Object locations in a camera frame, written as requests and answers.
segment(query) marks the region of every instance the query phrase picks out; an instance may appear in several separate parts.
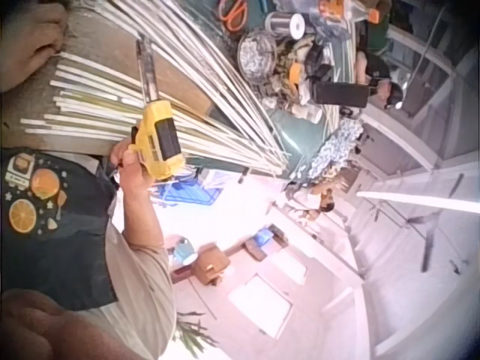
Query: scissors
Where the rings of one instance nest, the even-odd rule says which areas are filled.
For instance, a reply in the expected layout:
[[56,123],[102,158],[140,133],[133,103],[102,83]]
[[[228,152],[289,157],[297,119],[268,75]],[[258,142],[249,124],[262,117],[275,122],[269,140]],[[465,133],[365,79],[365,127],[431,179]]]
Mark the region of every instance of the scissors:
[[238,32],[247,22],[248,6],[245,0],[235,0],[227,15],[224,15],[225,3],[227,0],[220,0],[218,4],[218,17],[222,20],[229,32]]

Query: blue cloth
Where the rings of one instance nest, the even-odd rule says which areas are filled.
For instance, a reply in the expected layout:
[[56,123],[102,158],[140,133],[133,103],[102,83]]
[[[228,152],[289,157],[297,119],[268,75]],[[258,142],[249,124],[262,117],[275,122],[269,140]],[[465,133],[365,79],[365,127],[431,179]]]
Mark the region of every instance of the blue cloth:
[[313,158],[308,178],[318,179],[337,175],[340,169],[347,165],[348,155],[362,132],[363,127],[359,120],[343,118],[338,129]]

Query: green table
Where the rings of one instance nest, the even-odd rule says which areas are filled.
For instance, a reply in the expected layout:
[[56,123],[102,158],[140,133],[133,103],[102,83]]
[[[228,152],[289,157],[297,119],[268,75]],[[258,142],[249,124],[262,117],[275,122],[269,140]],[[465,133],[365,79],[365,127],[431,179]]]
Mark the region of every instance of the green table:
[[[247,0],[248,3],[248,19],[245,26],[246,30],[253,30],[263,27],[265,14],[260,9],[260,0]],[[190,12],[191,16],[201,26],[203,31],[211,37],[214,42],[222,48],[223,52],[230,56],[235,56],[235,42],[229,34],[223,32],[220,22],[216,18],[216,7],[218,0],[183,0],[185,10]],[[267,1],[268,11],[274,11],[275,7],[271,1]],[[349,82],[351,74],[345,59],[344,48],[340,43],[332,43],[335,65],[340,67],[339,81]],[[286,152],[290,154],[288,166],[285,172],[280,176],[282,179],[288,179],[290,173],[297,168],[299,163],[309,164],[312,157],[318,152],[323,144],[326,136],[325,132],[325,116],[318,124],[313,124],[307,120],[296,118],[292,114],[282,110],[270,112],[271,120],[277,128],[282,139]],[[214,119],[222,121],[224,115],[215,108],[211,109],[210,116]],[[211,159],[192,159],[189,161],[192,165],[207,167],[211,169],[219,169],[226,171],[242,172],[243,166],[233,163],[226,163],[220,160]]]

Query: spool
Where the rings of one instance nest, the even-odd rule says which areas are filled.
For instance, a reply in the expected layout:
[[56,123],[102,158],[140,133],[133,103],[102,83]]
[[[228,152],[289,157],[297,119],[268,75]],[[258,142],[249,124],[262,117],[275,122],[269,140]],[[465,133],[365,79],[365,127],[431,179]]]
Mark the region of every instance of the spool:
[[300,13],[279,13],[267,15],[265,29],[275,36],[290,36],[299,40],[305,33],[305,20]]

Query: brown box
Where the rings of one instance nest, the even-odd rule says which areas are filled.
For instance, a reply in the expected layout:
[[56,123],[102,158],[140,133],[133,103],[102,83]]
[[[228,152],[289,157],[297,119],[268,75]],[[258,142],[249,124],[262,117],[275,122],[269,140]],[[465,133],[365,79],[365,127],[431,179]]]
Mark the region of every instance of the brown box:
[[192,264],[192,273],[203,285],[208,285],[230,265],[230,259],[217,245],[204,250]]

